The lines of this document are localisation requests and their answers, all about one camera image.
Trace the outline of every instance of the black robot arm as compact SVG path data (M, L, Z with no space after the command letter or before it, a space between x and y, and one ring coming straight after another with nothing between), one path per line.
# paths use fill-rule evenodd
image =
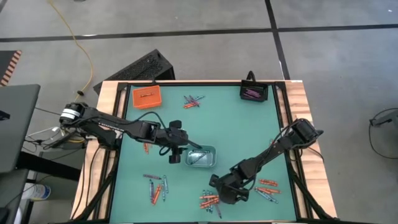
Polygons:
M180 162L183 149L179 146L191 144L201 148L188 139L187 132L181 129L181 121L172 121L168 128L161 128L162 124L160 123L139 119L128 121L100 112L85 103L70 103L62 111L60 123L64 128L80 128L88 134L92 134L97 137L99 144L107 149L117 150L120 148L121 141L116 137L115 131L126 133L130 138L139 142L170 148L172 151L172 155L169 156L170 163Z
M287 128L287 134L278 139L264 152L256 157L244 159L232 168L230 173L222 177L212 175L210 186L215 187L220 200L224 203L235 204L249 198L250 189L244 188L255 181L256 174L261 167L288 150L305 149L312 145L323 131L316 130L306 119L297 119Z

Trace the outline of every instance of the teal table surface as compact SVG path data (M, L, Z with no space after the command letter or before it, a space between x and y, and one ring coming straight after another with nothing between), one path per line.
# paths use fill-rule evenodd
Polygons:
M129 96L126 119L133 120L147 111L155 111L166 125L179 119L190 140L215 147L217 162L212 168L189 167L184 156L179 164L169 164L169 154L159 156L159 146L152 146L146 154L143 143L123 137L118 175L114 189L111 223L126 222L219 222L295 220L285 155L266 164L257 179L277 181L282 193L274 195L272 203L254 190L247 202L235 205L220 203L222 219L216 211L200 209L203 190L216 190L208 185L210 176L223 176L229 168L243 159L258 155L267 149L270 139L279 132L278 117L272 88L263 103L241 100L239 86L162 86L162 106L148 110L132 107ZM202 96L200 107L183 109L183 96ZM150 114L143 118L158 121ZM149 179L143 174L167 176L169 193L165 202L159 197L155 206L150 202ZM153 180L155 187L160 180ZM256 187L267 187L258 181Z

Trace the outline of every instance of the orange marker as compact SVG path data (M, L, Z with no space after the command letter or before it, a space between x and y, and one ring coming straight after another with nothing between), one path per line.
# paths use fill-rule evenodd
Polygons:
M218 198L218 195L207 195L199 197L199 199L206 199L206 198Z
M268 191L268 190L266 190L264 188L256 187L256 189L261 191L261 192L267 193L267 194L271 194L271 195L274 194L274 193L272 193L272 192L270 192L270 191Z
M280 190L277 190L277 189L268 189L268 188L265 188L265 187L258 187L258 189L259 190L266 190L268 192L280 194Z
M266 179L260 179L260 181L263 181L263 182L268 182L268 183L272 183L272 184L278 184L276 181L273 181L273 180L266 180Z
M218 200L219 200L218 198L214 198L214 199L211 199L211 200L209 200L209 201L207 201L207 202L202 202L200 205L211 204L212 202L217 202Z
M154 201L152 202L153 205L156 205L156 201L159 198L161 190L162 190L162 185L158 184L157 187L156 187L156 193L155 193Z
M149 154L147 143L144 143L144 150L146 154Z
M193 106L196 106L196 105L193 104L193 103L189 103L189 104L185 105L184 108L185 108L185 109L188 109L188 108L191 108L191 107L193 107Z
M277 182L269 182L267 180L259 180L259 182L260 182L260 184L265 184L265 185L278 187L278 183Z
M204 209L204 208L207 208L207 207L209 207L211 205L217 204L218 202L220 202L220 201L219 200L215 200L215 201L212 201L211 203L208 203L208 204L205 204L205 205L200 205L200 208Z

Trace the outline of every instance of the orange box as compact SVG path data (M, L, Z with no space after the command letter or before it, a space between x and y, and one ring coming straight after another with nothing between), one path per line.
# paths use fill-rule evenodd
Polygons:
M147 109L162 105L160 86L138 88L132 91L132 106Z

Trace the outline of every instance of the gray floor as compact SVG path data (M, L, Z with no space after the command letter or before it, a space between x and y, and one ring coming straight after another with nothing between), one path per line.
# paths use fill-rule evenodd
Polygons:
M398 2L370 0L272 0L279 27L398 24ZM55 1L75 34L117 34L196 29L270 27L261 0ZM69 35L45 0L8 0L0 13L1 37ZM398 29L281 33L291 79L303 80L320 138L338 216L343 220L395 223L398 163L372 152L368 120L398 100ZM274 39L266 34L197 35L84 40L95 66L93 84L153 49L173 64L178 79L283 79ZM72 41L1 43L22 50L11 85L42 86L37 106L60 111L86 83L90 67ZM95 106L97 96L85 101ZM36 111L29 132L57 125ZM374 144L394 156L395 130L373 130ZM54 158L64 152L48 152ZM84 151L60 162L80 167ZM34 206L31 223L68 219L76 183L46 179L51 200Z

